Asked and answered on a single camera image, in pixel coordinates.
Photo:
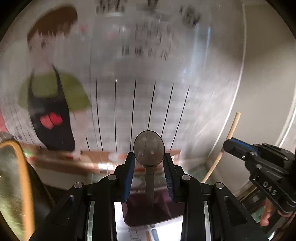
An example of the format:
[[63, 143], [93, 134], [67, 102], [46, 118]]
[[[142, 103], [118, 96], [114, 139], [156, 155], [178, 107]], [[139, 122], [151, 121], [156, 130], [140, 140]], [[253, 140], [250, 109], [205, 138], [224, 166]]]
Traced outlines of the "person right hand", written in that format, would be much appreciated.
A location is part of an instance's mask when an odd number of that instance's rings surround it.
[[283, 216], [283, 217], [289, 217], [290, 216], [290, 214], [281, 213], [281, 211], [277, 210], [276, 207], [274, 206], [274, 204], [269, 199], [266, 199], [265, 200], [265, 208], [264, 208], [263, 213], [262, 213], [261, 218], [260, 218], [260, 225], [263, 226], [263, 227], [268, 226], [269, 219], [274, 214], [275, 211], [277, 211], [277, 213], [280, 216]]

